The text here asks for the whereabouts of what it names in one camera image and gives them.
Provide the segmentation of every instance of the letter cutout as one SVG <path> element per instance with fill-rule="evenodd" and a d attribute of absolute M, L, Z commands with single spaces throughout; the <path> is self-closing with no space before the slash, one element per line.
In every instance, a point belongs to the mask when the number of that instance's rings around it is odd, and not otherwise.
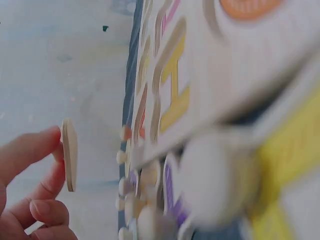
<path fill-rule="evenodd" d="M 187 86 L 183 92 L 178 93 L 178 61 L 184 52 L 186 39 L 186 20 L 180 19 L 167 42 L 167 45 L 154 69 L 152 81 L 152 93 L 154 95 L 154 107 L 150 126 L 150 141 L 158 142 L 158 129 L 164 133 L 171 127 L 189 107 L 190 87 Z M 159 95 L 160 83 L 163 85 L 171 76 L 170 107 L 161 116 L 161 99 Z"/>
<path fill-rule="evenodd" d="M 138 95 L 143 83 L 146 81 L 146 75 L 147 75 L 149 63 L 150 63 L 150 41 L 151 41 L 150 36 L 148 36 L 144 46 L 143 54 L 139 63 L 138 75 L 136 80 L 137 81 L 136 90 L 135 90 L 136 95 Z"/>

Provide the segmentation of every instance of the wooden piece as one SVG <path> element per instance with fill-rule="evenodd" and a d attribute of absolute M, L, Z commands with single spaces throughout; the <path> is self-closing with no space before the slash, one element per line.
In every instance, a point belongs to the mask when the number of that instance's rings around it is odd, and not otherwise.
<path fill-rule="evenodd" d="M 69 118 L 62 122 L 62 142 L 65 165 L 65 179 L 69 192 L 76 191 L 78 140 L 77 132 Z"/>
<path fill-rule="evenodd" d="M 134 236 L 133 236 L 133 233 L 129 229 L 123 227 L 119 230 L 118 239 L 119 240 L 133 240 Z"/>
<path fill-rule="evenodd" d="M 203 230 L 230 224 L 257 199 L 259 168 L 245 129 L 212 128 L 187 144 L 180 163 L 183 199 Z"/>
<path fill-rule="evenodd" d="M 126 142 L 127 140 L 131 139 L 131 136 L 132 136 L 131 128 L 128 127 L 127 125 L 124 125 L 121 128 L 121 132 L 120 132 L 121 142 Z"/>
<path fill-rule="evenodd" d="M 142 209 L 137 220 L 139 240 L 176 239 L 178 227 L 171 215 L 163 215 L 152 206 Z"/>
<path fill-rule="evenodd" d="M 120 196 L 126 196 L 128 193 L 134 191 L 134 185 L 130 182 L 128 178 L 121 178 L 119 181 L 119 194 Z"/>
<path fill-rule="evenodd" d="M 122 150 L 119 150 L 117 153 L 116 153 L 116 162 L 120 165 L 120 164 L 124 164 L 126 163 L 128 159 L 128 155 L 122 151 Z"/>

